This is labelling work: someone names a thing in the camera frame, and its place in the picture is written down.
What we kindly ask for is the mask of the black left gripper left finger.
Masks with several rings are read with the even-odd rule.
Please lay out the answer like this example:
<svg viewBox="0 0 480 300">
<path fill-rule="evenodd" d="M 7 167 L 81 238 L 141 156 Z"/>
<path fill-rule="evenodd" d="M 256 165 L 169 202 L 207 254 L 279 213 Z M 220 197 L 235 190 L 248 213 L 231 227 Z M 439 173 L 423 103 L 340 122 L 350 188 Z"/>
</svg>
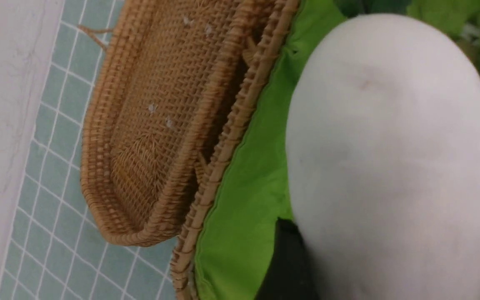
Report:
<svg viewBox="0 0 480 300">
<path fill-rule="evenodd" d="M 318 300 L 307 249 L 292 220 L 278 218 L 274 252 L 256 300 Z"/>
</svg>

